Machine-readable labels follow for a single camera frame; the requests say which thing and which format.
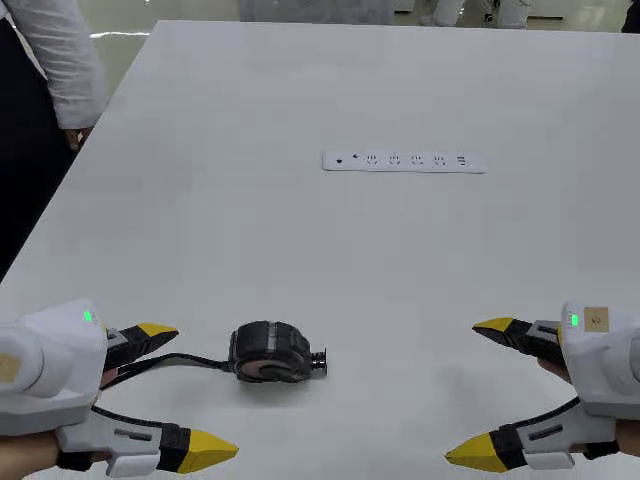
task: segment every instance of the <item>black strap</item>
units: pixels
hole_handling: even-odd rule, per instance
[[[618,442],[602,442],[602,443],[587,443],[587,451],[584,452],[584,456],[587,460],[595,460],[596,458],[604,457],[606,455],[613,455],[620,451]]]
[[[220,362],[217,360],[211,360],[209,358],[198,357],[196,355],[189,355],[187,353],[167,353],[155,358],[149,358],[147,360],[141,360],[139,362],[130,363],[124,365],[118,369],[118,376],[111,382],[103,385],[101,390],[106,390],[114,385],[117,385],[125,380],[140,375],[147,370],[160,366],[169,365],[190,365],[194,367],[211,368],[214,370],[222,370],[223,372],[229,371],[229,362]]]
[[[91,457],[92,452],[60,452],[58,453],[58,460],[56,465],[65,470],[76,470],[78,472],[86,472],[91,468],[93,462]]]

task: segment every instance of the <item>hand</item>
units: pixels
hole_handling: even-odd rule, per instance
[[[75,128],[75,129],[68,129],[68,130],[62,130],[62,131],[64,132],[64,136],[67,139],[69,148],[71,148],[71,150],[73,150],[74,152],[77,152],[82,148],[82,145],[84,145],[84,142],[87,141],[87,138],[89,138],[89,135],[91,134],[92,130],[93,130],[93,127],[86,127],[86,128]]]
[[[109,383],[117,375],[116,369],[105,372],[101,385]],[[0,479],[20,480],[32,473],[54,467],[59,451],[58,441],[53,432],[0,437]],[[96,453],[92,460],[101,462],[107,458],[108,454]]]
[[[545,360],[538,360],[538,363],[545,370],[571,383],[571,377],[565,368]],[[640,457],[640,421],[618,420],[616,422],[616,440],[622,453]]]

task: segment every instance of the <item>sticker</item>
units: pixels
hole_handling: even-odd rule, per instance
[[[0,383],[13,383],[22,360],[8,353],[0,353]]]
[[[584,309],[584,331],[609,333],[609,308],[586,307]]]

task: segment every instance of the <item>person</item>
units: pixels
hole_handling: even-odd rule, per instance
[[[118,370],[102,375],[100,385],[106,385],[118,376]],[[40,470],[52,468],[58,462],[58,441],[53,432],[34,433],[18,437],[0,437],[0,479],[19,480]],[[93,462],[109,458],[108,453],[96,452]]]
[[[2,280],[108,97],[104,69],[76,0],[0,0],[0,65]]]
[[[640,1],[632,0],[622,26],[622,33],[640,33]]]
[[[567,383],[571,383],[569,372],[566,368],[559,367],[545,360],[538,360],[542,368],[560,377]],[[616,442],[622,453],[640,457],[640,421],[618,420],[616,422]]]

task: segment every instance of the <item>cable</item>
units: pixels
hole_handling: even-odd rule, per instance
[[[171,366],[171,365],[188,365],[194,367],[211,368],[213,370],[222,370],[223,372],[231,371],[229,368],[229,362],[221,362],[218,360],[211,360],[209,358],[198,357],[196,355],[189,355],[188,353],[167,353],[159,357],[149,358],[147,360],[141,360],[139,362],[130,363],[124,365],[118,369],[118,376],[111,380],[109,383],[100,387],[100,390],[106,390],[119,383],[129,380],[137,375],[140,375],[152,368]]]

